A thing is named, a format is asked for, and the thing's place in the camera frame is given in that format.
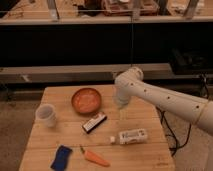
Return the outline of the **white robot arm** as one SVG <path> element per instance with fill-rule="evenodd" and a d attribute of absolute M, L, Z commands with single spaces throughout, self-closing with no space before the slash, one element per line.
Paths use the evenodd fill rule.
<path fill-rule="evenodd" d="M 142 81 L 143 72 L 132 67 L 115 78 L 115 103 L 123 108 L 132 96 L 173 113 L 213 136 L 213 101 Z"/>

